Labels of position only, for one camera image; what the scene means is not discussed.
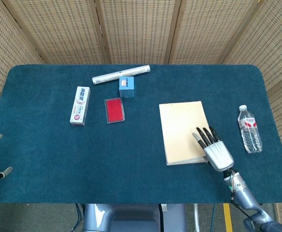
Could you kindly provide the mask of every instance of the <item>blue tablecloth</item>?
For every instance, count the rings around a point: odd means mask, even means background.
[[[12,68],[0,99],[0,202],[222,203],[230,191],[205,163],[166,166],[159,104],[202,101],[259,202],[282,202],[282,145],[260,71],[252,65],[151,65],[135,76],[126,120],[107,124],[104,99],[118,81],[91,78],[136,65],[22,65]],[[69,119],[77,86],[89,86],[86,125]],[[263,152],[247,154],[238,107],[257,120]]]

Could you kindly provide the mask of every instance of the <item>white box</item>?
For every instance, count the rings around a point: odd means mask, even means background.
[[[89,87],[81,87],[81,86],[77,87],[71,118],[70,118],[71,124],[77,124],[83,126],[85,125],[89,96],[90,96]]]

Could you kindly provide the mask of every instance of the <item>small blue box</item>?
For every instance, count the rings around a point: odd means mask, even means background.
[[[121,76],[119,78],[119,95],[121,98],[134,98],[133,76]]]

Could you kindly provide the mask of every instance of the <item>bottle label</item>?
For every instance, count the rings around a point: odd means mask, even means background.
[[[243,118],[238,123],[240,129],[257,127],[257,123],[253,117]]]

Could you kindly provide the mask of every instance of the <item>metal pole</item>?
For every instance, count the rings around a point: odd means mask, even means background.
[[[200,232],[198,204],[193,204],[193,214],[194,214],[194,228],[195,228],[194,231]]]

